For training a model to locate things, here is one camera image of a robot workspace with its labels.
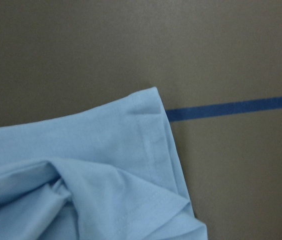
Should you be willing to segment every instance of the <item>blue stripe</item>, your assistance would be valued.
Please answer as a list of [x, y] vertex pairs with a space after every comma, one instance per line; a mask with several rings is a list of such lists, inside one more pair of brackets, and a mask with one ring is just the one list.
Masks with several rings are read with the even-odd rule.
[[170, 122], [282, 109], [282, 97], [167, 110]]

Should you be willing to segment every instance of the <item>gray surface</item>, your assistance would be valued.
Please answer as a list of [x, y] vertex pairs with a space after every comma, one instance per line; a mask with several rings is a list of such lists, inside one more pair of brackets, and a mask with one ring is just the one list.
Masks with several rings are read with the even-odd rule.
[[[0, 1], [0, 126], [152, 86], [167, 109], [282, 96], [282, 2]], [[172, 129], [210, 239], [282, 239], [282, 110]]]

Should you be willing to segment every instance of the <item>cotton fabric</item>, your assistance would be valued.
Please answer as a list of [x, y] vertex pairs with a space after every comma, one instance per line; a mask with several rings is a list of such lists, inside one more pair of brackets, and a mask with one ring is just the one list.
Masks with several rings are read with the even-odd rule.
[[158, 90], [0, 127], [0, 240], [206, 240]]

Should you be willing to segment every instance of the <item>dark gray background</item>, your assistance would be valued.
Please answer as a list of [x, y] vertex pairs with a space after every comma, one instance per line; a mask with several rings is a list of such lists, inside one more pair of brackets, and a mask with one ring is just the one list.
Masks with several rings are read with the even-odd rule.
[[[157, 86], [166, 109], [282, 96], [282, 1], [0, 1], [0, 126]], [[210, 240], [282, 239], [282, 109], [171, 124]]]

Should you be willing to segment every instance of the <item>light blue shirt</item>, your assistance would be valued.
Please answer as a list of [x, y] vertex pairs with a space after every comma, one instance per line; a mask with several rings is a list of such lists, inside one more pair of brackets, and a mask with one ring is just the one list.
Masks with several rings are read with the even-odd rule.
[[155, 87], [0, 127], [0, 240], [206, 240]]

